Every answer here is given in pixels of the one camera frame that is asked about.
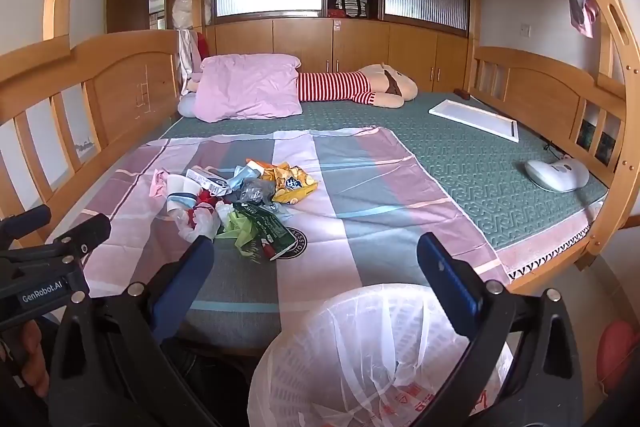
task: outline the yellow snack bag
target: yellow snack bag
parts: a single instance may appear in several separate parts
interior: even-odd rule
[[[275,182],[276,192],[271,199],[277,203],[296,204],[318,187],[318,182],[309,174],[286,162],[266,168],[261,179]]]

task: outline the wooden headboard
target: wooden headboard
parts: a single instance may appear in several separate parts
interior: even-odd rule
[[[481,47],[471,94],[522,122],[567,154],[584,163],[607,186],[622,149],[625,101],[598,87],[593,77],[552,58],[510,48]],[[587,103],[599,111],[589,150],[577,144]],[[607,115],[620,120],[609,161],[596,158]]]
[[[79,198],[131,147],[177,107],[174,54],[177,33],[148,30],[114,33],[69,50],[68,37],[38,42],[0,57],[0,125],[14,121],[25,163],[42,203],[51,209],[49,226],[20,241],[42,244]],[[95,154],[82,163],[72,138],[62,91],[80,85]],[[27,109],[49,100],[67,176],[52,187],[38,157]],[[17,195],[0,153],[0,218],[20,214]]]

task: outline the blue gripper pad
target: blue gripper pad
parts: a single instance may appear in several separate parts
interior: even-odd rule
[[[453,259],[432,232],[418,241],[417,256],[453,329],[471,341],[478,333],[484,283],[468,263]]]
[[[156,342],[161,343],[177,333],[184,316],[213,268],[213,260],[213,242],[201,235],[183,254],[177,267],[162,267],[173,268],[172,271],[175,273],[170,276],[164,291],[153,304],[151,333]],[[162,274],[159,271],[154,279],[162,275],[167,273]]]

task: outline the trash bin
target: trash bin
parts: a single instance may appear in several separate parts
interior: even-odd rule
[[[271,343],[252,379],[250,426],[407,426],[467,345],[429,287],[343,293]],[[494,402],[511,360],[505,344],[474,412]]]

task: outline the pink pillow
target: pink pillow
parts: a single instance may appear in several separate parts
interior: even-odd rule
[[[290,55],[216,55],[202,61],[196,118],[266,119],[301,114],[296,80],[300,60]]]

